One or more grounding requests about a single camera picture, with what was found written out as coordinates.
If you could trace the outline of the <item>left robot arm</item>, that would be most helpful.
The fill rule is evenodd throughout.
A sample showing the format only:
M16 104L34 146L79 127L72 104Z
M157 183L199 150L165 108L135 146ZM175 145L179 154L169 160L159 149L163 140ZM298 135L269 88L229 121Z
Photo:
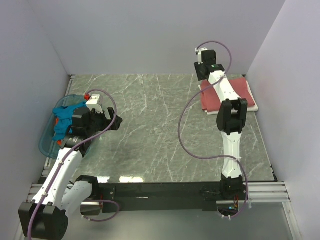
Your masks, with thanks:
M57 160L38 193L31 201L22 202L18 215L23 234L29 240L61 240L66 234L69 216L82 203L105 203L97 177L81 175L71 189L71 177L83 160L93 140L105 132L119 129L122 118L116 108L104 111L87 106L73 111L72 123L61 140Z

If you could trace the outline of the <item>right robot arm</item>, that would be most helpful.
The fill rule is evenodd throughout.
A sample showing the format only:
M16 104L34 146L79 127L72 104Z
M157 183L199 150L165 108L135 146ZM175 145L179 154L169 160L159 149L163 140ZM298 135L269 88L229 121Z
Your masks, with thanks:
M199 81L213 84L220 107L216 117L218 130L223 140L223 168L219 193L226 200L244 191L240 159L240 142L246 125L248 102L241 98L232 87L225 69L217 64L216 52L203 47L196 49L197 62L194 63Z

